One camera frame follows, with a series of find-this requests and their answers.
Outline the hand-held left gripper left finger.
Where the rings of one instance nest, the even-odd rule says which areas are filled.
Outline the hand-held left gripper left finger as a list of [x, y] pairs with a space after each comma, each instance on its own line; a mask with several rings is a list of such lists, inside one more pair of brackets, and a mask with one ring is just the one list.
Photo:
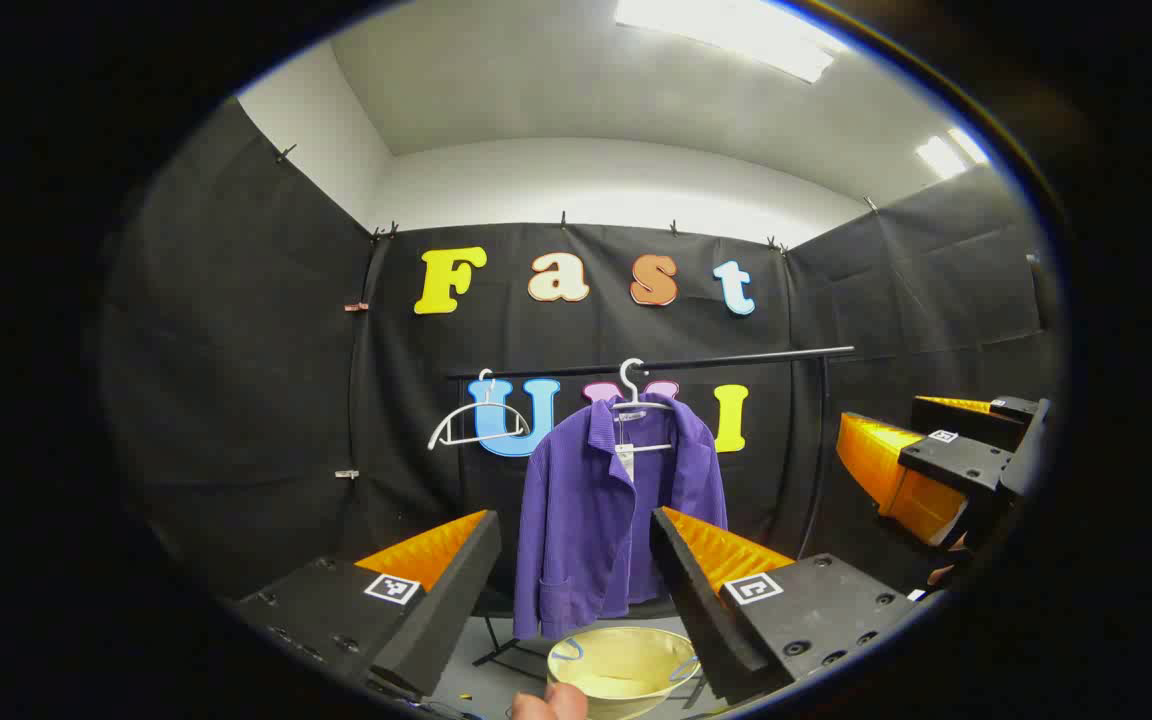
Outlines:
[[500, 548], [497, 511], [472, 511], [366, 559], [314, 559], [230, 607], [338, 682], [419, 700], [442, 679]]

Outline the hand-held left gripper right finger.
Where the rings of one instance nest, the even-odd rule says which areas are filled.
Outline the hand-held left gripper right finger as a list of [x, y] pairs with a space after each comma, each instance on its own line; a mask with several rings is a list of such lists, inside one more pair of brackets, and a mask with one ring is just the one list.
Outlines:
[[915, 609], [844, 560], [794, 560], [685, 511], [659, 507], [653, 558], [714, 696], [730, 705], [849, 664]]

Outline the cream laundry hamper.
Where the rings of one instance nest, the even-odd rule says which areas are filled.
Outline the cream laundry hamper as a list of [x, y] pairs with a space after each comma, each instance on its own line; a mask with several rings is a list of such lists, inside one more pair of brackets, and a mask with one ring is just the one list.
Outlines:
[[586, 720], [635, 720], [702, 670], [685, 635], [650, 626], [573, 632], [547, 655], [550, 682], [585, 694]]

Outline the purple corduroy jacket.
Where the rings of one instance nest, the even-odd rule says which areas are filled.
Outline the purple corduroy jacket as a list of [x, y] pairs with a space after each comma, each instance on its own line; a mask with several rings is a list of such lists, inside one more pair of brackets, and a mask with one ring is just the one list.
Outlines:
[[561, 420], [526, 461], [513, 635], [558, 641], [666, 597], [650, 543], [659, 507], [728, 525], [717, 438], [690, 406], [616, 396]]

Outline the white clothes hanger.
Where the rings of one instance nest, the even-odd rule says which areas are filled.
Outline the white clothes hanger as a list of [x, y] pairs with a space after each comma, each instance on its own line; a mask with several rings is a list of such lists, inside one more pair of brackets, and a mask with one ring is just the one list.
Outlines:
[[[503, 439], [503, 438], [517, 438], [521, 435], [529, 435], [532, 433], [531, 425], [529, 420], [520, 414], [511, 406], [505, 404], [505, 402], [494, 402], [492, 400], [492, 389], [497, 386], [497, 379], [494, 372], [490, 367], [484, 367], [477, 374], [476, 381], [488, 381], [488, 392], [486, 392], [486, 401], [475, 401], [471, 404], [460, 406], [457, 409], [450, 411], [444, 416], [442, 420], [435, 424], [435, 429], [431, 432], [429, 437], [429, 444], [426, 444], [426, 450], [434, 450], [438, 446], [461, 446], [461, 445], [473, 445], [488, 441], [488, 439]], [[480, 407], [493, 407], [493, 409], [500, 409], [506, 411], [506, 414], [511, 414], [515, 418], [515, 429], [502, 430], [502, 432], [495, 433], [479, 433], [476, 435], [467, 435], [454, 438], [452, 433], [453, 420], [462, 418], [462, 416], [473, 415]]]
[[[626, 386], [626, 389], [630, 392], [630, 397], [628, 397], [627, 401], [617, 402], [617, 404], [611, 406], [613, 420], [617, 420], [617, 423], [620, 423], [620, 427], [617, 427], [617, 433], [620, 433], [617, 434], [617, 438], [620, 439], [622, 439], [623, 437], [622, 415], [636, 414], [636, 411], [644, 411], [645, 414], [645, 411], [650, 410], [660, 411], [660, 414], [675, 414], [675, 409], [673, 409], [673, 407], [669, 404], [658, 404], [658, 402], [641, 400], [639, 387], [637, 387], [637, 384], [631, 381], [630, 377], [628, 377], [628, 373], [630, 373], [631, 369], [641, 367], [641, 365], [643, 365], [643, 361], [641, 361], [639, 357], [628, 357], [628, 359], [622, 361], [622, 363], [620, 364], [621, 382], [623, 384], [623, 386]], [[676, 447], [675, 445], [672, 444], [639, 446], [628, 442], [621, 442], [614, 445], [613, 450], [616, 452], [617, 455], [635, 455], [635, 454], [645, 454], [645, 452], [676, 450]]]

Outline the black clothes rack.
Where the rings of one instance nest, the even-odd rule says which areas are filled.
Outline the black clothes rack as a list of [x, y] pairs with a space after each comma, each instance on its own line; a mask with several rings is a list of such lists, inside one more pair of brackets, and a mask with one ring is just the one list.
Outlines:
[[[520, 448], [526, 448], [531, 450], [535, 444], [540, 442], [540, 438], [552, 430], [558, 427], [561, 423], [559, 418], [558, 410], [562, 407], [558, 406], [558, 393], [561, 391], [561, 381], [567, 378], [593, 378], [596, 382], [590, 382], [582, 389], [581, 397], [582, 407], [594, 406], [596, 402], [607, 401], [608, 397], [617, 396], [630, 396], [632, 395], [634, 388], [630, 388], [626, 384], [626, 379], [632, 379], [631, 370], [637, 369], [641, 376], [646, 378], [649, 372], [658, 372], [658, 370], [685, 370], [685, 372], [691, 372], [691, 370], [705, 370], [712, 367], [732, 367], [732, 366], [764, 366], [764, 365], [785, 365], [790, 363], [809, 363], [813, 366], [809, 372], [809, 379], [814, 373], [814, 379], [817, 379], [818, 387], [814, 388], [814, 400], [810, 401], [814, 406], [812, 411], [817, 414], [814, 416], [814, 439], [812, 441], [812, 450], [814, 452], [814, 464], [812, 480], [808, 484], [808, 500], [806, 505], [801, 509], [803, 514], [803, 526], [799, 528], [799, 538], [795, 539], [795, 544], [790, 544], [787, 547], [794, 547], [797, 553], [803, 553], [812, 538], [814, 532], [814, 523], [817, 523], [817, 515], [820, 505], [820, 487], [823, 487], [823, 455], [824, 455], [824, 442], [826, 442], [826, 424], [823, 420], [823, 414], [828, 409], [829, 402], [829, 365], [831, 361], [836, 361], [838, 357], [850, 357], [855, 353], [856, 348], [854, 346], [838, 346], [838, 347], [826, 347], [826, 348], [791, 348], [791, 350], [781, 350], [776, 353], [763, 353], [763, 354], [737, 354], [737, 355], [723, 355], [717, 357], [691, 357], [691, 359], [676, 359], [676, 361], [653, 361], [653, 363], [647, 363], [647, 361], [635, 361], [626, 366], [626, 374], [620, 373], [621, 365], [612, 366], [607, 364], [602, 365], [581, 365], [581, 366], [564, 366], [564, 367], [550, 367], [550, 369], [513, 369], [505, 370], [505, 372], [494, 372], [490, 367], [480, 367], [477, 370], [465, 369], [465, 367], [452, 367], [444, 366], [440, 369], [440, 374], [444, 376], [444, 381], [447, 382], [458, 382], [458, 393], [465, 393], [468, 397], [479, 397], [470, 392], [477, 384], [484, 384], [484, 387], [490, 386], [493, 379], [495, 382], [506, 382], [507, 387], [499, 391], [500, 397], [497, 397], [497, 392], [494, 389], [483, 389], [482, 396], [484, 401], [492, 401], [495, 397], [497, 406], [505, 406], [506, 410], [517, 411], [516, 407], [508, 406], [509, 392], [511, 392], [513, 386], [509, 382], [518, 384], [521, 389], [526, 391], [526, 382], [544, 381], [541, 382], [541, 397], [540, 404], [535, 404], [532, 407], [532, 414], [530, 420], [526, 418], [521, 418], [516, 420], [517, 429], [507, 432], [499, 437], [524, 437], [526, 439], [525, 444], [522, 444]], [[505, 416], [506, 410], [500, 411]], [[492, 433], [480, 433], [480, 435], [467, 437], [465, 439], [450, 439], [447, 429], [439, 427], [435, 429], [435, 439], [431, 441], [430, 448], [435, 445], [484, 445], [497, 442], [497, 438], [493, 435], [488, 438]], [[515, 673], [524, 673], [521, 667], [509, 665], [505, 661], [498, 660], [500, 655], [509, 651], [516, 651], [521, 653], [526, 653], [526, 655], [541, 657], [539, 651], [524, 650], [520, 646], [517, 639], [502, 641], [498, 637], [495, 626], [493, 621], [497, 619], [503, 619], [507, 615], [506, 606], [503, 602], [508, 600], [502, 593], [492, 594], [488, 598], [492, 602], [488, 605], [482, 605], [479, 609], [472, 612], [472, 615], [484, 617], [484, 623], [486, 632], [488, 632], [488, 638], [492, 641], [492, 651], [485, 653], [485, 655], [479, 657], [479, 659], [473, 660], [472, 665], [475, 667], [483, 666], [484, 664], [497, 664], [506, 669], [515, 670]]]

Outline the small ceiling light panel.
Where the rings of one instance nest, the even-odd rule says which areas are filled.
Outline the small ceiling light panel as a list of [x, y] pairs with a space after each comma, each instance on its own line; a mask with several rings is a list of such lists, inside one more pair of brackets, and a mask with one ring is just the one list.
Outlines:
[[957, 127], [948, 128], [946, 136], [929, 137], [916, 145], [914, 152], [940, 181], [990, 164], [988, 152], [972, 135]]

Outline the black backdrop cloth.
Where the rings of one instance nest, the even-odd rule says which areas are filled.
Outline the black backdrop cloth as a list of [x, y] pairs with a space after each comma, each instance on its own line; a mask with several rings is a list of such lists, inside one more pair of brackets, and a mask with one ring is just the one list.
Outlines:
[[[497, 511], [482, 605], [513, 609], [526, 448], [426, 450], [470, 400], [444, 366], [495, 372], [852, 344], [829, 365], [814, 532], [895, 585], [932, 552], [882, 526], [838, 465], [842, 410], [905, 423], [911, 397], [1051, 397], [1064, 340], [1026, 264], [1039, 233], [990, 173], [786, 252], [626, 225], [486, 223], [374, 238], [223, 103], [113, 241], [99, 359], [132, 493], [211, 592], [349, 561]], [[346, 313], [346, 304], [367, 304]], [[732, 530], [795, 555], [813, 475], [809, 363], [676, 372], [741, 450], [718, 455]], [[355, 469], [358, 478], [335, 478]]]

